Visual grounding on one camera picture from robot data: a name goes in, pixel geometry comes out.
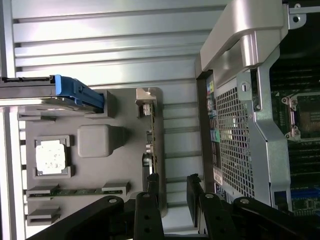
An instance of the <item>label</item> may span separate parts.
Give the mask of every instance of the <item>label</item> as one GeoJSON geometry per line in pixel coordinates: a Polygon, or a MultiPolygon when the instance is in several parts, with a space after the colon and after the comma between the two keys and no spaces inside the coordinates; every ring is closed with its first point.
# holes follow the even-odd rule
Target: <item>label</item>
{"type": "Polygon", "coordinates": [[[220,132],[219,130],[210,130],[211,141],[220,143],[220,132]]]}
{"type": "Polygon", "coordinates": [[[66,168],[65,146],[60,140],[41,141],[35,148],[35,162],[43,175],[61,174],[66,168]]]}
{"type": "Polygon", "coordinates": [[[220,184],[221,186],[223,185],[222,173],[215,168],[213,168],[213,178],[218,184],[220,184]]]}
{"type": "Polygon", "coordinates": [[[214,81],[211,81],[209,84],[206,85],[207,94],[212,94],[214,92],[214,81]]]}
{"type": "Polygon", "coordinates": [[[216,117],[217,116],[217,111],[216,110],[212,110],[208,115],[211,116],[211,117],[216,117]]]}

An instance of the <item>metal panel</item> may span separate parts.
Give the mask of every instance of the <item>metal panel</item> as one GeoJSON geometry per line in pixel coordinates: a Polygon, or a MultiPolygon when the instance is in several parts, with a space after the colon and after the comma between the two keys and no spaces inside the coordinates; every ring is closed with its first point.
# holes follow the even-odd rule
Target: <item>metal panel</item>
{"type": "Polygon", "coordinates": [[[169,207],[174,205],[182,205],[187,203],[187,192],[174,192],[166,195],[169,207]]]}
{"type": "Polygon", "coordinates": [[[0,3],[0,63],[1,76],[15,77],[15,54],[13,39],[13,18],[11,2],[1,0],[0,3]]]}
{"type": "Polygon", "coordinates": [[[200,151],[200,134],[199,132],[183,132],[166,134],[164,136],[165,153],[176,153],[189,151],[200,151]]]}
{"type": "Polygon", "coordinates": [[[172,128],[187,128],[187,127],[198,127],[199,126],[199,118],[198,117],[190,117],[185,119],[165,119],[164,120],[164,128],[172,129],[172,128]]]}
{"type": "Polygon", "coordinates": [[[132,83],[158,80],[189,79],[194,75],[193,59],[150,61],[143,63],[99,66],[52,66],[44,70],[17,72],[17,77],[39,77],[51,74],[72,76],[88,85],[132,83]]]}
{"type": "Polygon", "coordinates": [[[26,236],[25,229],[25,216],[21,213],[24,212],[23,204],[23,173],[21,164],[20,153],[20,133],[19,121],[17,118],[16,107],[10,108],[10,135],[11,135],[11,157],[12,157],[12,171],[13,171],[13,186],[14,186],[14,207],[15,207],[15,220],[17,228],[17,239],[23,239],[26,236]]]}
{"type": "Polygon", "coordinates": [[[98,13],[121,13],[147,10],[174,10],[188,8],[224,8],[227,0],[12,0],[13,17],[40,18],[98,13]]]}
{"type": "Polygon", "coordinates": [[[182,47],[163,47],[161,49],[133,49],[111,52],[96,52],[85,54],[68,54],[56,56],[38,56],[38,57],[21,57],[15,60],[16,67],[28,66],[45,66],[56,64],[76,64],[86,62],[114,61],[123,59],[144,59],[154,57],[172,57],[181,55],[195,55],[199,52],[201,46],[182,46],[182,47]]]}
{"type": "Polygon", "coordinates": [[[182,108],[164,108],[164,119],[181,119],[198,117],[198,105],[196,102],[187,103],[188,107],[182,108]]]}
{"type": "Polygon", "coordinates": [[[188,103],[197,102],[197,91],[193,78],[163,82],[159,87],[163,92],[163,104],[165,104],[164,109],[166,110],[184,108],[188,103]]]}
{"type": "Polygon", "coordinates": [[[170,158],[165,160],[166,178],[180,178],[191,174],[202,174],[201,156],[170,158]]]}
{"type": "Polygon", "coordinates": [[[9,112],[1,110],[0,121],[0,169],[4,171],[0,174],[2,237],[14,240],[17,238],[17,224],[9,112]]]}
{"type": "MultiPolygon", "coordinates": [[[[255,177],[262,182],[260,183],[261,185],[265,185],[267,180],[269,182],[268,188],[266,186],[264,188],[258,187],[255,184],[255,192],[257,193],[259,188],[259,195],[262,198],[262,200],[259,200],[272,207],[276,207],[275,193],[283,191],[286,192],[288,209],[291,210],[291,177],[288,141],[273,120],[270,89],[270,68],[279,56],[280,48],[277,47],[268,59],[257,69],[257,85],[261,110],[254,113],[254,117],[252,118],[254,125],[252,122],[249,123],[251,124],[249,128],[252,129],[250,129],[253,133],[252,137],[254,137],[252,138],[252,142],[255,143],[255,146],[252,146],[252,159],[259,159],[259,161],[253,161],[252,168],[255,177]],[[263,153],[263,158],[265,159],[261,157],[261,150],[265,151],[263,153]]],[[[248,111],[251,111],[251,113],[248,113],[252,114],[253,108],[251,107],[248,111]]]]}
{"type": "Polygon", "coordinates": [[[187,182],[173,182],[166,185],[166,193],[178,193],[187,191],[187,182]]]}
{"type": "Polygon", "coordinates": [[[171,208],[168,214],[162,219],[162,225],[165,233],[194,230],[187,206],[171,208]]]}
{"type": "Polygon", "coordinates": [[[184,32],[182,34],[157,34],[119,36],[99,39],[75,39],[72,42],[43,42],[22,43],[21,47],[15,48],[15,56],[55,56],[60,54],[95,53],[100,51],[121,51],[132,49],[162,48],[172,46],[193,46],[201,45],[207,38],[209,31],[184,32]]]}
{"type": "Polygon", "coordinates": [[[13,36],[15,42],[22,43],[210,30],[220,13],[221,11],[179,12],[26,22],[13,25],[13,36]]]}

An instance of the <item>power supply vent grille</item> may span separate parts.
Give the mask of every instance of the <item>power supply vent grille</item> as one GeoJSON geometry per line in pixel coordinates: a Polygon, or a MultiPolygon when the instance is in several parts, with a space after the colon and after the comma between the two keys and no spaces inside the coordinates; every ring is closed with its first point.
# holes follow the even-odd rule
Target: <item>power supply vent grille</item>
{"type": "Polygon", "coordinates": [[[216,106],[223,180],[244,196],[253,198],[247,104],[239,102],[235,87],[219,95],[216,106]]]}

